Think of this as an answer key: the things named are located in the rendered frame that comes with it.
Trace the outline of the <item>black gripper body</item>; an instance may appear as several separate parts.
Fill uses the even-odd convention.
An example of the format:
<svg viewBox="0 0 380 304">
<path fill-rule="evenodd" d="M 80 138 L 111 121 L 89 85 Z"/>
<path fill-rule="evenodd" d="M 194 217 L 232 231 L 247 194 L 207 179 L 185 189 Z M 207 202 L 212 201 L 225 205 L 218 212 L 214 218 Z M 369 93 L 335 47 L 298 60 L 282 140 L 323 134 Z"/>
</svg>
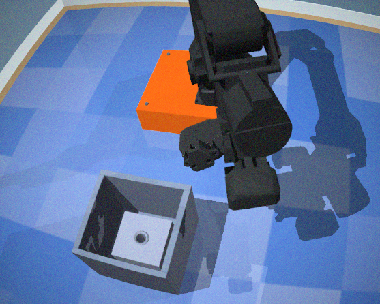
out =
<svg viewBox="0 0 380 304">
<path fill-rule="evenodd" d="M 250 157 L 236 144 L 226 115 L 218 106 L 217 118 L 221 131 L 229 132 L 235 156 L 234 170 L 224 177 L 230 210 L 252 209 L 274 205 L 280 201 L 280 185 L 276 170 L 268 165 L 266 157 Z"/>
</svg>

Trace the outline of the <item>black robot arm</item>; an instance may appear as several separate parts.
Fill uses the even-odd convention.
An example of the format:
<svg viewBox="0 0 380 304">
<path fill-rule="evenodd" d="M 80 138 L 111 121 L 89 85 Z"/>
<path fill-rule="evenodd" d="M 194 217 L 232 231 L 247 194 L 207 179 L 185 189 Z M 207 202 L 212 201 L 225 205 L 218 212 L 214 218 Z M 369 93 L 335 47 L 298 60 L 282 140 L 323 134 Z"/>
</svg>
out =
<svg viewBox="0 0 380 304">
<path fill-rule="evenodd" d="M 255 0 L 188 2 L 194 40 L 186 63 L 191 84 L 198 84 L 195 104 L 218 106 L 225 113 L 244 154 L 277 153 L 293 128 L 269 85 L 268 74 L 281 72 L 282 55 L 271 22 Z M 267 56 L 249 54 L 263 47 Z M 221 131 L 219 117 L 183 129 L 179 150 L 184 166 L 196 172 L 212 167 L 223 155 L 225 163 L 235 162 L 229 132 Z"/>
</svg>

